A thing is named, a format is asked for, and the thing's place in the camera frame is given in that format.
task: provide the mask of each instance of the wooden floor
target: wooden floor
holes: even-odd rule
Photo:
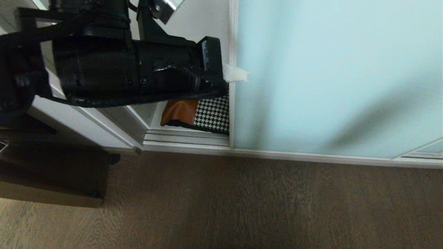
[[[0,199],[0,248],[443,248],[443,171],[144,152],[100,209]]]

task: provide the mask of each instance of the brown leather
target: brown leather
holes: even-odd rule
[[[198,99],[195,100],[170,100],[162,114],[161,126],[171,120],[180,120],[189,125],[194,125],[197,112]]]

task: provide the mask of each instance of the houndstooth fabric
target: houndstooth fabric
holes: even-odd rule
[[[194,126],[214,133],[229,134],[229,97],[201,99],[198,102]]]

